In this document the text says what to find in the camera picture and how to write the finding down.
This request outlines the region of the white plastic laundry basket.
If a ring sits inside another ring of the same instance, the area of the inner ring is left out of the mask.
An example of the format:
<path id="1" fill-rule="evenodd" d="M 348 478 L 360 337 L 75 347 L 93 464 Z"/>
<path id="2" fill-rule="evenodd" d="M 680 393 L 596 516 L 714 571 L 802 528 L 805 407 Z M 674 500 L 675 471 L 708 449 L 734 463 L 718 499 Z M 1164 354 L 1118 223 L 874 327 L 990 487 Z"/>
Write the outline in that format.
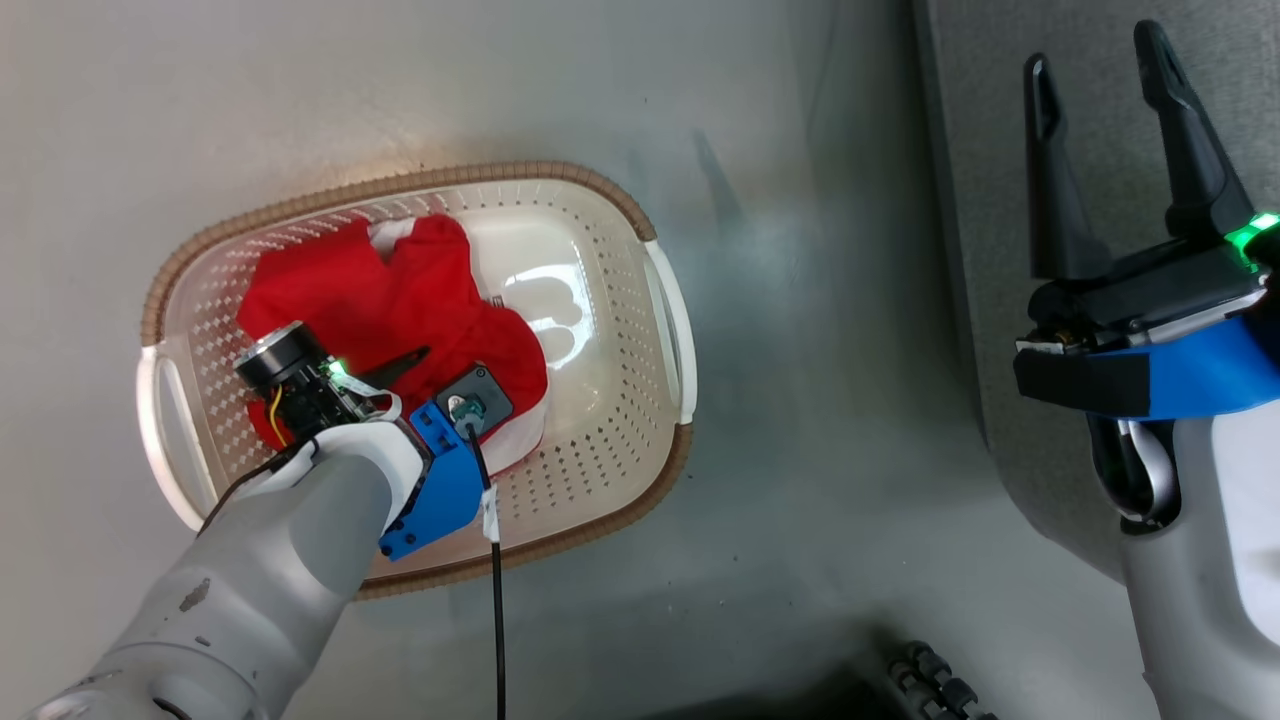
<path id="1" fill-rule="evenodd" d="M 270 457 L 233 372 L 236 313 L 260 258 L 353 222 L 453 217 L 481 295 L 541 342 L 538 447 L 495 477 L 506 568 L 620 530 L 659 503 L 692 445 L 698 361 L 657 229 L 612 179 L 567 161 L 508 161 L 366 179 L 211 225 L 155 275 L 141 319 L 136 402 L 146 457 L 198 529 L 221 492 Z"/>

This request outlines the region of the red cloth garment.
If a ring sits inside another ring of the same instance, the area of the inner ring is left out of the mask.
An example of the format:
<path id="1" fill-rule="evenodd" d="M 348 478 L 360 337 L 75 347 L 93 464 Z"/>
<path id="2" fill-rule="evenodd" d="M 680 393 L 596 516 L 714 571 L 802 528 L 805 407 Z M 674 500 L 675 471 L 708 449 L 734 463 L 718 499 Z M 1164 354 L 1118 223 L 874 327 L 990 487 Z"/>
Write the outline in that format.
<path id="1" fill-rule="evenodd" d="M 488 302 L 465 228 L 444 214 L 404 222 L 351 222 L 265 252 L 236 314 L 252 340 L 302 322 L 348 372 L 370 377 L 424 350 L 389 387 L 413 410 L 484 365 L 513 406 L 483 433 L 492 471 L 529 456 L 549 409 L 547 360 L 515 310 Z"/>

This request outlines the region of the grey fabric sofa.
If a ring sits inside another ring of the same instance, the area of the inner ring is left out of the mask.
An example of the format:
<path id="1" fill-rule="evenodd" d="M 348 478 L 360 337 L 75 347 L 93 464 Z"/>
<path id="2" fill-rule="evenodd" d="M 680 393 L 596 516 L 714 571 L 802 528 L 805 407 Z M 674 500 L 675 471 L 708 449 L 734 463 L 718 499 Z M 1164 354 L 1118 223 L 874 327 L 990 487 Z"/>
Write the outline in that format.
<path id="1" fill-rule="evenodd" d="M 1121 533 L 1084 420 L 1023 398 L 1029 328 L 1021 73 L 1043 53 L 1094 233 L 1123 255 L 1165 238 L 1169 178 L 1133 29 L 1157 20 L 1254 205 L 1280 211 L 1280 0 L 911 0 L 963 377 L 1000 480 L 1041 536 L 1119 580 Z"/>

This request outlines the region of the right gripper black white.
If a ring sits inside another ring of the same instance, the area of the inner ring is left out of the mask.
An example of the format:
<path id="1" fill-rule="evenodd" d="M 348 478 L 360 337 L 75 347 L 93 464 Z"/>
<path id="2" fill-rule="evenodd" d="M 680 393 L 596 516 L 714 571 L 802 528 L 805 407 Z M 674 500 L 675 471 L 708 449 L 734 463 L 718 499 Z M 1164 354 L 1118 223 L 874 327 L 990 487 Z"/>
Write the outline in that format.
<path id="1" fill-rule="evenodd" d="M 1171 193 L 1165 225 L 1174 237 L 1225 238 L 1204 246 L 1171 240 L 1123 258 L 1110 272 L 1112 255 L 1094 236 L 1068 155 L 1068 114 L 1050 60 L 1030 55 L 1023 68 L 1030 272 L 1051 282 L 1030 297 L 1033 327 L 1016 340 L 1019 351 L 1070 355 L 1160 342 L 1265 291 L 1267 266 L 1247 249 L 1280 242 L 1280 214 L 1254 217 L 1164 27 L 1139 20 L 1133 41 L 1164 143 Z"/>

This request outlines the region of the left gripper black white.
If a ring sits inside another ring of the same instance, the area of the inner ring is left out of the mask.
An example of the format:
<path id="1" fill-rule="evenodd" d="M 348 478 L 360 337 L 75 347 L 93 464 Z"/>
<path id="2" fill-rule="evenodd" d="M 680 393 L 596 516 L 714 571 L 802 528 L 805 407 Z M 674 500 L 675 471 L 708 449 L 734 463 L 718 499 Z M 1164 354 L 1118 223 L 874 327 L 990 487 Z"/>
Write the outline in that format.
<path id="1" fill-rule="evenodd" d="M 302 322 L 292 322 L 252 342 L 234 372 L 259 401 L 251 419 L 273 448 L 287 448 L 339 425 L 394 421 L 401 397 L 393 387 L 428 355 L 426 346 L 374 369 L 351 374 Z"/>

